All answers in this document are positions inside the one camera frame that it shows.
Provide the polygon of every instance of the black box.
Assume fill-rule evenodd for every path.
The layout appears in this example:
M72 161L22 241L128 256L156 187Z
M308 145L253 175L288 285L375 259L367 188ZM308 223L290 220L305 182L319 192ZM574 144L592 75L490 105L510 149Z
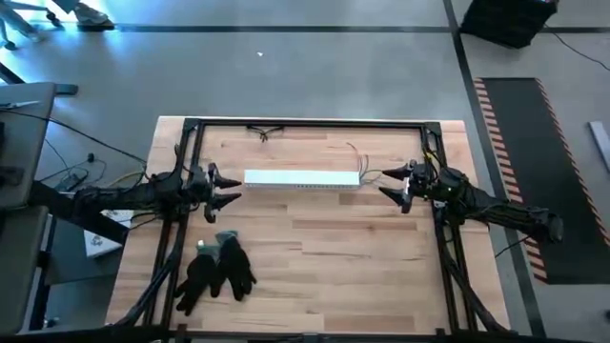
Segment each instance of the black box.
M460 31L511 48L530 45L559 0L474 0Z

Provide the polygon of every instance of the yellow wire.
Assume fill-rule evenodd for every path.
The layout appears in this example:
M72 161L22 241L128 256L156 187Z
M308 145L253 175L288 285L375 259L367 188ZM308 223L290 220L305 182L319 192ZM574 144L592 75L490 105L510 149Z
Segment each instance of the yellow wire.
M128 179L128 178L130 178L132 176L139 175L141 173L142 173L142 171L132 171L132 172L126 173L125 175L118 177L116 180L112 181L111 183L109 183L105 187L106 188L112 187L112 186L116 185L117 183L119 183L121 181L124 181L124 180L126 180L126 179Z

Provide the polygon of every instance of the cable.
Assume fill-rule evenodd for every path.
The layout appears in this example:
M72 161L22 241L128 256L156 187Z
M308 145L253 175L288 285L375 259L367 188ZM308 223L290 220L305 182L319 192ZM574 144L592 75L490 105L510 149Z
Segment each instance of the cable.
M112 186L116 185L117 183L119 183L119 182L121 182L121 181L123 181L123 180L126 180L126 179L128 179L128 178L130 178L130 177L132 177L132 176L139 175L139 174L141 174L141 173L142 173L142 171L132 171L132 172L128 172L128 173L126 173L126 174L124 174L124 175L121 175L121 176L117 177L117 178L116 178L114 181L112 181L112 182L111 182L111 183L109 183L108 185L104 186L104 188L110 188L110 187L112 187Z
M64 159L64 157L59 153L59 151L57 151L57 149L53 146L53 144L51 144L51 142L45 138L45 143L47 143L49 145L49 147L55 152L55 154L57 155L57 157L59 157L59 159L61 160L61 163L64 164L65 169L68 169L68 163L66 163L66 160Z
M266 141L269 140L269 133L271 132L275 132L275 131L284 131L284 127L283 126L279 126L277 128L273 128L273 129L269 129L269 130L262 130L260 128L257 128L255 126L252 125L247 125L246 126L246 130L247 131L254 131L256 133L258 133L258 135L260 136L260 140L265 143Z
M382 170L367 170L367 171L363 172L363 173L362 173L362 175L361 175L360 177L361 177L361 178L364 178L364 176L365 176L366 174L370 173L370 172L383 172L383 171L382 171Z
M102 172L100 172L99 175L94 180L82 184L81 188L83 188L84 186L92 185L92 184L96 183L97 181L101 180L104 177L104 174L106 173L106 168L108 167L108 164L106 163L106 161L104 161L102 159L99 159L99 158L95 158L92 162L89 162L89 163L93 164L95 162L99 162L99 163L101 163L103 165Z
M142 213L138 213L138 214L134 214L131 218L129 219L123 219L123 220L119 220L118 223L125 223L127 221L130 220L134 220L135 218L139 218L141 216L145 216L145 215L151 215L151 214L155 214L155 218L157 218L158 216L156 215L155 212L142 212Z
M73 174L73 173L72 173L72 170L74 170L74 169L78 169L78 170L80 170L80 171L85 172L85 176L83 176L83 179L86 179L87 177L89 177L89 171L88 171L88 170L86 170L86 169L84 169L84 168L79 168L79 167L78 167L78 166L76 166L76 165L74 165L74 166L72 166L72 167L68 167L68 163L66 163L66 160L64 159L64 157L61 155L61 153L59 153L59 151L57 150L57 148L56 148L56 147L55 147L53 144L51 144L51 142L50 142L50 141L49 141L47 138L45 138L45 143L47 143L47 144L49 145L49 147L50 147L50 148L53 150L53 152L55 152L55 154L57 155L57 157L59 157L59 159L61 160L61 163L62 163L62 164L64 165L64 167L65 167L63 170L61 170L61 171L59 171L59 172L57 172L57 173L53 174L52 176L55 176L55 175L57 175L58 173L61 173L61 172L68 172L68 175L71 175L71 174Z
M138 224L138 225L136 225L136 226L132 227L132 228L131 228L131 230L133 230L133 229L137 229L137 228L141 227L142 225L146 225L146 224L152 223L153 221L155 221L155 220L157 220L157 219L159 219L159 216L158 216L158 215L156 215L156 216L155 216L153 219L150 219L150 220L147 220L147 221L143 221L143 222L141 222L140 224Z
M18 112L18 111L9 111L9 110L1 110L1 111L6 111L6 112L9 112L9 113L13 113L13 114L27 116L29 118L34 118L34 119L38 119L38 120L42 120L42 121L46 121L46 122L55 123L55 124L57 124L59 126L62 126L62 127L66 128L66 129L68 129L68 130L74 131L74 132L76 132L76 133L78 133L78 134L80 134L80 135L82 135L82 136L84 136L86 138L89 138L91 141L93 141L93 142L95 142L95 143L97 143L97 144L99 144L99 145L101 145L103 147L106 147L106 148L108 148L110 150L113 150L113 151L119 152L121 154L124 154L124 155L128 156L129 158L132 158L132 159L134 159L134 160L136 160L136 161L138 161L138 162L140 162L142 164L146 164L146 161L141 159L140 157L138 157L138 156L136 156L134 154L131 154L129 152L122 151L122 150L120 150L118 148L115 148L115 147L111 146L110 144L104 143L101 140L99 140L99 139L97 139L95 137L92 137L92 136L90 136L90 135L88 135L88 134L86 134L86 133L84 133L82 131L79 131L79 130L73 128L72 126L70 126L68 124L64 124L63 122L60 122L57 119L53 119L53 118L41 118L39 116L35 116L35 115L31 115L31 114L26 114L26 113L22 113L22 112Z
M65 169L63 169L63 170L61 170L61 171L56 171L56 172L52 173L51 175L48 175L48 176L45 176L45 177L41 178L41 179L40 179L40 180L38 180L38 181L40 181L40 182L47 181L47 180L49 180L50 178L52 178L52 177L54 177L54 176L56 176L56 175L58 175L58 174L60 174L60 173L62 173L62 172L72 170L72 169L74 169L74 168L77 168L78 166L82 166L82 165L84 165L85 163L87 163L87 160L85 160L85 161L83 161L83 162L76 163L76 164L74 164L74 165L71 165L70 167L67 167L67 168L65 168Z
M519 244L523 243L523 242L524 242L524 241L525 241L527 238L529 238L529 237L531 237L531 236L532 236L531 234L528 234L528 235L526 235L525 237L523 237L523 238L521 238L520 240L518 240L517 242L515 242L515 243L513 243L513 244L509 245L508 247L506 247L506 248L502 249L500 252L498 252L498 253L496 254L496 258L498 258L500 255L502 255L502 253L503 253L503 252L506 252L506 251L508 251L508 250L510 250L510 249L512 249L512 248L514 248L515 246L517 246L517 245L519 245Z
M356 149L356 147L352 143L345 142L345 144L352 147L352 149L354 150L354 153L356 154L356 167L358 169L358 175L360 175L362 173L362 159L360 158L360 153L358 152L358 149Z
M561 37L560 37L558 34L556 34L556 33L554 33L554 32L551 32L551 34L555 35L555 36L557 37L557 39L558 39L558 40L561 42L561 44L563 44L563 45L564 45L564 46L565 46L567 49L569 49L569 50L571 50L571 51L573 51L573 52L577 53L578 55L580 55L580 56L582 56L582 57L584 57L584 58L588 59L588 60L589 60L589 61L591 61L591 62L595 62L595 63L599 64L599 65L600 65L602 68L604 68L605 70L610 71L610 68L609 68L608 66L606 66L605 64L603 64L603 62L601 62L600 60L597 60L597 59L595 59L595 58L593 58L593 57L587 56L586 54L584 54L584 53L582 53L582 52L580 52L580 51L578 51L578 50L574 49L572 46L570 46L569 44L565 43L565 41L564 41L564 40L563 40L563 39L562 39L562 38L561 38Z

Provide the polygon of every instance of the black mat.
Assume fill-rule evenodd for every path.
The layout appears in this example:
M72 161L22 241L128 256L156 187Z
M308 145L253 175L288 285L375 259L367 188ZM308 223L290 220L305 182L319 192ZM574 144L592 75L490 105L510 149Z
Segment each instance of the black mat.
M510 160L503 177L506 179L507 169L512 170L524 203L547 207L564 221L563 243L527 247L534 274L542 269L537 278L549 284L610 284L610 241L604 238L607 232L539 80L485 78L476 80L475 85L488 129L491 127L488 133L500 149L499 154L495 151L495 158L498 162L504 160L502 157ZM493 118L490 111L495 114L496 124L489 120ZM493 133L501 135L501 144ZM501 156L502 149L507 156ZM506 164L501 162L500 167L507 167L502 163ZM504 186L510 195L510 183L504 181Z

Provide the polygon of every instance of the white box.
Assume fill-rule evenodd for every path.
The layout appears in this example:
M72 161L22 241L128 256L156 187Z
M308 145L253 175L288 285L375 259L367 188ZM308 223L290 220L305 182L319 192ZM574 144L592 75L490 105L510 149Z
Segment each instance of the white box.
M360 187L357 171L261 171L245 170L249 188L356 190Z

